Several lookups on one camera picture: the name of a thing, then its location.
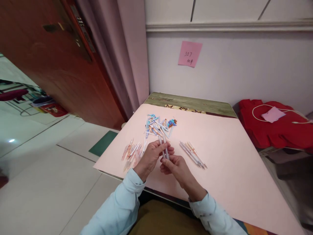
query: green mat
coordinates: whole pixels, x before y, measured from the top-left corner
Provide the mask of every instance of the green mat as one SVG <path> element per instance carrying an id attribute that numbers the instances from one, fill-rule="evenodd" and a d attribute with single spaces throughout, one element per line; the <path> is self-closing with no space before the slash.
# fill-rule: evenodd
<path id="1" fill-rule="evenodd" d="M 89 152 L 97 155 L 98 157 L 101 157 L 101 155 L 116 136 L 117 133 L 108 131 L 91 149 L 89 149 Z"/>

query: pink paper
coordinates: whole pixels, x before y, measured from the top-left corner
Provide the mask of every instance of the pink paper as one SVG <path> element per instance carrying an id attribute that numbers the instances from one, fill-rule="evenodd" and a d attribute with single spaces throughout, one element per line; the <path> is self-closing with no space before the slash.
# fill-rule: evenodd
<path id="1" fill-rule="evenodd" d="M 186 112 L 149 104 L 142 104 L 119 134 L 114 138 L 94 168 L 120 178 L 125 160 L 124 147 L 144 143 L 147 114 L 175 118 L 177 126 L 170 137 L 175 154 L 181 155 L 197 181 L 235 219 L 266 229 L 276 234 L 303 235 L 303 231 L 261 157 L 253 146 L 240 121 Z M 157 136 L 149 135 L 148 142 Z M 198 168 L 179 146 L 179 141 L 190 141 L 208 169 Z M 188 200 L 187 193 L 174 176 L 160 172 L 160 161 L 151 172 L 146 186 L 159 192 Z"/>
<path id="2" fill-rule="evenodd" d="M 195 67 L 200 55 L 202 43 L 197 42 L 182 42 L 182 48 L 180 49 L 178 64 Z"/>
<path id="3" fill-rule="evenodd" d="M 281 117 L 285 116 L 286 114 L 280 111 L 278 108 L 273 107 L 271 108 L 267 113 L 262 114 L 262 118 L 264 118 L 266 121 L 269 121 L 270 123 L 273 123 L 280 119 Z"/>

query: light blue shirt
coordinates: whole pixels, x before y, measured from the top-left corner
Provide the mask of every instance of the light blue shirt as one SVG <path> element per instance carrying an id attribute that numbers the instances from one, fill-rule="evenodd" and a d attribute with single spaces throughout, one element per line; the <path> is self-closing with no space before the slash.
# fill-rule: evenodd
<path id="1" fill-rule="evenodd" d="M 137 220 L 139 200 L 145 183 L 133 169 L 98 209 L 81 235 L 126 235 Z M 211 235 L 246 235 L 239 224 L 207 194 L 202 201 L 189 202 L 193 214 Z"/>

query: pile of pens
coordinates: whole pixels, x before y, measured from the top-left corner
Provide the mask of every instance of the pile of pens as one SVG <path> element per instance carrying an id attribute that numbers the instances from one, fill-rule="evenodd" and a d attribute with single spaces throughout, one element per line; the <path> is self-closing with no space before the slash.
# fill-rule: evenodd
<path id="1" fill-rule="evenodd" d="M 124 159 L 126 159 L 126 164 L 124 167 L 124 171 L 128 170 L 131 165 L 134 162 L 134 167 L 137 165 L 137 163 L 139 162 L 139 160 L 141 159 L 143 153 L 144 153 L 144 149 L 142 148 L 142 144 L 139 142 L 137 145 L 133 144 L 134 139 L 131 140 L 129 145 L 126 145 L 125 149 L 124 149 L 124 153 L 122 156 L 122 161 Z"/>
<path id="2" fill-rule="evenodd" d="M 156 117 L 155 114 L 148 114 L 147 115 L 147 121 L 146 121 L 146 137 L 144 139 L 144 147 L 146 145 L 146 139 L 148 138 L 149 134 L 157 135 L 159 138 L 160 145 L 162 143 L 165 143 L 166 141 L 169 142 L 169 138 L 173 132 L 174 126 L 177 124 L 177 120 L 172 119 L 170 121 L 167 121 L 167 119 L 164 119 L 161 121 L 160 117 Z M 168 150 L 165 149 L 165 151 L 162 152 L 163 158 L 170 159 Z"/>
<path id="3" fill-rule="evenodd" d="M 167 121 L 167 119 L 164 119 L 163 121 L 160 120 L 161 120 L 160 117 L 156 117 L 154 114 L 149 114 L 146 120 L 144 144 L 142 145 L 139 142 L 137 145 L 135 145 L 133 144 L 134 139 L 132 139 L 131 142 L 125 146 L 122 161 L 126 159 L 126 163 L 123 171 L 130 169 L 132 165 L 133 167 L 137 165 L 137 163 L 144 154 L 147 142 L 146 140 L 149 134 L 158 136 L 160 144 L 165 143 L 166 141 L 169 142 L 168 139 L 170 138 L 173 132 L 174 126 L 176 126 L 177 124 L 177 120 L 175 119 L 169 121 Z M 167 149 L 165 149 L 165 151 L 163 151 L 162 154 L 163 158 L 170 159 Z"/>
<path id="4" fill-rule="evenodd" d="M 205 168 L 208 168 L 190 142 L 183 143 L 180 141 L 179 146 L 182 147 L 182 149 L 198 167 L 203 168 L 204 170 Z"/>
<path id="5" fill-rule="evenodd" d="M 152 134 L 161 137 L 165 135 L 167 139 L 169 139 L 176 124 L 177 121 L 175 119 L 172 119 L 169 122 L 167 121 L 167 119 L 161 121 L 160 117 L 156 117 L 154 114 L 148 114 L 145 126 L 146 138 L 148 138 L 148 134 Z"/>

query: stool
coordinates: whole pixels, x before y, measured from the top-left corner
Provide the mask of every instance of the stool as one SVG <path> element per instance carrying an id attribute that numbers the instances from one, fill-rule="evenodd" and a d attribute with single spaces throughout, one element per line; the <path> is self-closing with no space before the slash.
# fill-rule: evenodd
<path id="1" fill-rule="evenodd" d="M 12 108 L 19 111 L 21 116 L 32 116 L 32 115 L 38 114 L 39 112 L 35 114 L 30 114 L 26 112 L 26 110 L 32 108 L 32 106 L 23 110 L 19 106 L 15 105 L 14 103 L 9 102 L 9 101 L 14 101 L 18 103 L 17 101 L 25 101 L 25 99 L 22 96 L 26 94 L 28 94 L 28 90 L 24 90 L 24 89 L 8 91 L 8 92 L 0 94 L 0 101 L 5 101 L 6 104 L 10 105 Z"/>

